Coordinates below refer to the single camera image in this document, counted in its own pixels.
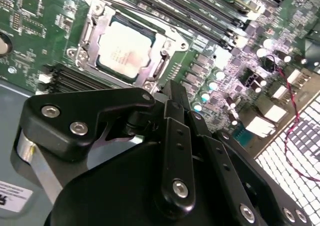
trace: motherboard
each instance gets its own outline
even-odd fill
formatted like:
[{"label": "motherboard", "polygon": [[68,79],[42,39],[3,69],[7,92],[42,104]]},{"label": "motherboard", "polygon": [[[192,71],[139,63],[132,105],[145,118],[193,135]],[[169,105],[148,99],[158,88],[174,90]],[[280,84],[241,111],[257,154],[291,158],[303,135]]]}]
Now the motherboard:
[{"label": "motherboard", "polygon": [[[274,134],[319,70],[320,0],[0,0],[0,79],[35,94],[187,90],[210,130]],[[283,69],[282,78],[275,66]]]}]

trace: label sticker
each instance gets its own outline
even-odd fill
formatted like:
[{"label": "label sticker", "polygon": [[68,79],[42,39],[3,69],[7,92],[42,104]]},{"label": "label sticker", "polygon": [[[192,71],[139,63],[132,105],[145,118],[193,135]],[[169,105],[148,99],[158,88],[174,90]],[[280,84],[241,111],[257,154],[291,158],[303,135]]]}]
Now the label sticker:
[{"label": "label sticker", "polygon": [[32,195],[32,191],[0,181],[0,209],[20,212]]}]

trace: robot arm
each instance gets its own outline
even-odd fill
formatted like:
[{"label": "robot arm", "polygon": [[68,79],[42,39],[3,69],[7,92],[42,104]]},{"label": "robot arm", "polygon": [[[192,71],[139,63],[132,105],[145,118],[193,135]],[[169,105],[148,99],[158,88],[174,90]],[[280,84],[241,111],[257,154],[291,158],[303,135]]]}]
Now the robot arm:
[{"label": "robot arm", "polygon": [[[143,143],[88,170],[92,148],[136,135]],[[141,88],[33,96],[12,155],[51,200],[50,226],[312,225],[231,135],[208,130],[174,81],[154,97]]]}]

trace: cable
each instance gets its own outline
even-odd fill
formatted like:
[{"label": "cable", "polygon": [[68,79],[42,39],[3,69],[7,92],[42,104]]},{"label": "cable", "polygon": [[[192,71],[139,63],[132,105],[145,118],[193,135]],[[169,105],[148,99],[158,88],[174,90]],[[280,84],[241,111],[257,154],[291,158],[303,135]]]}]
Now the cable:
[{"label": "cable", "polygon": [[295,114],[295,118],[294,118],[294,123],[293,125],[289,128],[289,130],[286,132],[285,134],[285,139],[284,139],[284,156],[285,156],[285,160],[286,162],[294,169],[294,171],[300,176],[300,177],[303,177],[307,180],[310,180],[310,181],[313,181],[313,182],[319,182],[320,183],[320,179],[317,179],[317,178],[314,178],[314,177],[311,177],[311,176],[306,176],[304,175],[302,172],[300,172],[298,169],[295,168],[295,166],[293,165],[293,163],[290,161],[290,159],[288,158],[287,156],[287,153],[288,153],[288,141],[289,141],[289,135],[295,130],[295,128],[298,126],[299,122],[300,122],[300,114],[298,112],[298,109],[297,109],[297,104],[296,104],[296,101],[295,101],[295,95],[293,94],[293,91],[292,91],[292,88],[291,88],[291,84],[288,82],[288,79],[284,73],[284,71],[282,70],[282,68],[278,67],[276,65],[276,59],[273,55],[267,55],[265,58],[264,58],[264,62],[263,64],[266,65],[266,58],[272,58],[272,61],[273,61],[273,69],[274,71],[276,72],[279,72],[279,74],[281,75],[281,77],[285,80],[286,82],[286,87],[287,89],[289,90],[289,93],[290,93],[290,99],[291,99],[291,103],[292,103],[292,106],[294,108],[294,114]]}]

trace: cpu socket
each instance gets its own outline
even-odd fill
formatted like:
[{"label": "cpu socket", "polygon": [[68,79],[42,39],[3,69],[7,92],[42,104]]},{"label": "cpu socket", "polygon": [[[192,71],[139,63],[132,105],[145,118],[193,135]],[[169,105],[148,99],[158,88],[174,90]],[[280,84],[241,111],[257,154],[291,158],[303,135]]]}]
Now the cpu socket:
[{"label": "cpu socket", "polygon": [[67,55],[75,65],[121,88],[153,92],[176,52],[189,48],[173,27],[123,0],[85,0],[90,5],[77,48]]}]

